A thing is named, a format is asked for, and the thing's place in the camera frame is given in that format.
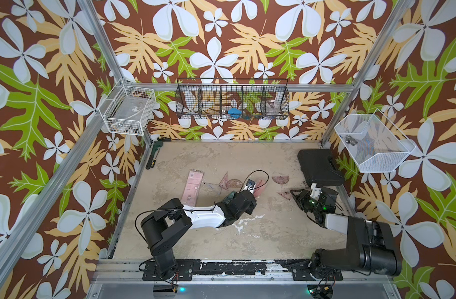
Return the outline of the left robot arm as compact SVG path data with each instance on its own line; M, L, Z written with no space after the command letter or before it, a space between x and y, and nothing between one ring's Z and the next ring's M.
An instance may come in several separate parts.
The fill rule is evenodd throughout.
M167 281L176 276L179 264L173 247L188 230L230 226L242 215L251 215L256 206L254 190L244 189L209 207L188 206L174 198L156 210L142 212L147 216L135 228L148 246L155 277Z

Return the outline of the pink ruler set pouch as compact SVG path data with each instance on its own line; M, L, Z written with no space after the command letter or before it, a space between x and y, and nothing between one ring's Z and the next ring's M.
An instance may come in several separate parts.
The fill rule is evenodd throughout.
M266 186L267 186L267 181L265 181L264 179L260 179L256 182L256 186L254 188L255 199L259 198L262 195Z
M185 184L181 203L188 206L195 206L197 203L200 187L203 181L204 172L196 169L190 170Z

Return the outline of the green transparent straight ruler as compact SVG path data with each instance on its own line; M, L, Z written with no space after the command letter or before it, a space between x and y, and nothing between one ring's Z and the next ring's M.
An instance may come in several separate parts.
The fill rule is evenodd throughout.
M231 201L236 197L236 195L237 193L235 191L232 191L224 198L224 201Z

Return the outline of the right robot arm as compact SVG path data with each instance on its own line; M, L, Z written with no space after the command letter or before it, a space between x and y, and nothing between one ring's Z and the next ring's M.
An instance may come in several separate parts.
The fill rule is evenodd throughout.
M320 227L344 234L343 249L317 249L308 266L315 279L337 278L342 271L395 277L402 272L402 256L389 224L338 214L338 192L312 186L290 194L306 216Z

